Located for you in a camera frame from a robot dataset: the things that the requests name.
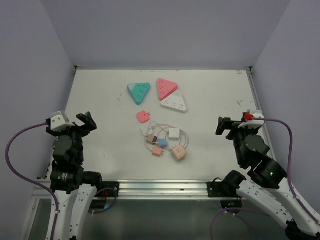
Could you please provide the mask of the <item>pink cube plug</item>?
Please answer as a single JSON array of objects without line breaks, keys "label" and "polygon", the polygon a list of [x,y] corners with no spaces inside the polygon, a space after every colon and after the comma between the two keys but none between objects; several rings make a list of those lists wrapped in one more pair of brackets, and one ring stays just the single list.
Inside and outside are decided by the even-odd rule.
[{"label": "pink cube plug", "polygon": [[156,157],[161,157],[164,154],[164,149],[162,147],[155,146],[152,149],[152,155]]},{"label": "pink cube plug", "polygon": [[152,144],[152,145],[155,145],[156,142],[157,142],[158,138],[157,136],[153,135],[153,134],[150,134],[146,137],[146,142],[148,144]]}]

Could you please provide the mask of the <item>blue cube plug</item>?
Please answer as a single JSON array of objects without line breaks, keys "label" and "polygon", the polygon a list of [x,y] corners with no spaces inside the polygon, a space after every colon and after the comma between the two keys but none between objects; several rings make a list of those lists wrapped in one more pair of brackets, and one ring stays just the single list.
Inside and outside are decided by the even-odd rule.
[{"label": "blue cube plug", "polygon": [[168,141],[165,138],[158,138],[156,144],[159,148],[168,147]]}]

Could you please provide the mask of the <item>white cube plug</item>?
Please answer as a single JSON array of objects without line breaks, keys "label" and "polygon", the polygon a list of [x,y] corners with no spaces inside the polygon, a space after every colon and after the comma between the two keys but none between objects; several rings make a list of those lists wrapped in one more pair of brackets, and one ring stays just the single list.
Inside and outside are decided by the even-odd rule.
[{"label": "white cube plug", "polygon": [[180,139],[180,129],[179,128],[169,128],[168,138],[170,140],[179,140]]}]

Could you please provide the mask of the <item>pink square plug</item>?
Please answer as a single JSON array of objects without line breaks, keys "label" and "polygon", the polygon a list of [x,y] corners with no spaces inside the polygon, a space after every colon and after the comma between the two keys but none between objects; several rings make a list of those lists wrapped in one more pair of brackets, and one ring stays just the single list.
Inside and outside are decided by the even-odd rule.
[{"label": "pink square plug", "polygon": [[149,112],[142,110],[136,114],[136,118],[141,124],[144,124],[150,120],[150,115]]}]

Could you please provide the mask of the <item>white power strip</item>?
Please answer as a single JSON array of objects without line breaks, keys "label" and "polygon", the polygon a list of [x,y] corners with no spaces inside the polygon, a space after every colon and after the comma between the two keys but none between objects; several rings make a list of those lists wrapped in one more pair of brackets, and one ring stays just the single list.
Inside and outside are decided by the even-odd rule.
[{"label": "white power strip", "polygon": [[180,112],[180,113],[187,112],[187,106],[184,101],[182,92],[180,90],[176,90],[175,92],[170,94],[168,97],[163,99],[160,102],[160,106],[166,109]]}]

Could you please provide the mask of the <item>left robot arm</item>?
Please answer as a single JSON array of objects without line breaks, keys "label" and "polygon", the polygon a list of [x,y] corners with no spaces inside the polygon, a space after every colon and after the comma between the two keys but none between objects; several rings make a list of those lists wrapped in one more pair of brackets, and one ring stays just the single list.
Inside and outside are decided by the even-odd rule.
[{"label": "left robot arm", "polygon": [[49,240],[79,240],[91,202],[104,190],[101,174],[83,168],[83,138],[97,125],[90,112],[79,113],[76,118],[83,124],[69,121],[64,111],[55,112],[46,120],[46,132],[56,138],[49,177],[53,192]]}]

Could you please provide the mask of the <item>pink triangular socket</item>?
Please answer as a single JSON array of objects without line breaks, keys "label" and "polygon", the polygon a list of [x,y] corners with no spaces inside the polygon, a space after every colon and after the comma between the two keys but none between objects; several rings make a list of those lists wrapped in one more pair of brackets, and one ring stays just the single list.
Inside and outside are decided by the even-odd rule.
[{"label": "pink triangular socket", "polygon": [[158,78],[156,81],[158,97],[162,101],[178,89],[176,82]]}]

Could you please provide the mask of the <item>white square plug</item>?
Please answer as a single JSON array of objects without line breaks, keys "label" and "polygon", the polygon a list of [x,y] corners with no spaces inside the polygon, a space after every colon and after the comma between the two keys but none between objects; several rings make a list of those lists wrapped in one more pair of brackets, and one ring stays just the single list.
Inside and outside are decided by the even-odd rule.
[{"label": "white square plug", "polygon": [[145,126],[140,127],[140,132],[144,137],[146,137],[148,135],[148,131],[149,131],[148,127],[145,127]]}]

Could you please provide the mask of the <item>orange cube plug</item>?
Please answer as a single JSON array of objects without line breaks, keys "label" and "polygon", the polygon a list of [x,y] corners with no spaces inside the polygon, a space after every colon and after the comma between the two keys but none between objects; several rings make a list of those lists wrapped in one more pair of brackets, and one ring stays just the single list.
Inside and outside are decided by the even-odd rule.
[{"label": "orange cube plug", "polygon": [[174,144],[171,150],[171,155],[173,156],[175,161],[179,162],[182,161],[188,155],[188,153],[181,144]]}]

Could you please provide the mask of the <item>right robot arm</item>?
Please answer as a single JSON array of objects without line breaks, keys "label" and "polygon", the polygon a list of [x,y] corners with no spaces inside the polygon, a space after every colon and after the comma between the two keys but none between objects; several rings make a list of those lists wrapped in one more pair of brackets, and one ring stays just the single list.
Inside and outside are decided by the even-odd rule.
[{"label": "right robot arm", "polygon": [[298,193],[289,170],[268,156],[270,147],[258,134],[267,122],[261,113],[245,112],[240,121],[220,117],[215,134],[229,131],[237,163],[248,170],[247,179],[233,170],[222,181],[227,196],[249,200],[282,228],[290,240],[318,240],[320,215]]}]

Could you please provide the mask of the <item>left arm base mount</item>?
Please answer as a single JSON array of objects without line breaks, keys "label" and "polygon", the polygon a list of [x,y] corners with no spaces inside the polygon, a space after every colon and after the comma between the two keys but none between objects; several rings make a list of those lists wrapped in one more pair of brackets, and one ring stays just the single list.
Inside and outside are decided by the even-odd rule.
[{"label": "left arm base mount", "polygon": [[104,200],[115,198],[120,191],[120,183],[118,181],[103,181],[101,189],[107,189],[102,191],[98,196]]}]

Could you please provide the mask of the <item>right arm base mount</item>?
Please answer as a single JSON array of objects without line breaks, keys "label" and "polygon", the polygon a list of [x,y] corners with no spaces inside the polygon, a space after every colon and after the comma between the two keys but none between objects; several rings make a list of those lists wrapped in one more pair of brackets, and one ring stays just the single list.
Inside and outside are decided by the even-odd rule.
[{"label": "right arm base mount", "polygon": [[235,190],[220,177],[208,181],[206,185],[209,198],[235,198],[237,196]]}]

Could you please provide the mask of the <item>teal triangular socket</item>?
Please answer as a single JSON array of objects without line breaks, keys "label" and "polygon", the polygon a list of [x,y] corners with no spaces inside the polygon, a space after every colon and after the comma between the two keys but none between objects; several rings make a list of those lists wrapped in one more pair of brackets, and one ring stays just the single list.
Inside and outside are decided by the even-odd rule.
[{"label": "teal triangular socket", "polygon": [[150,88],[151,85],[148,82],[127,85],[127,89],[136,105],[140,105],[143,102]]}]

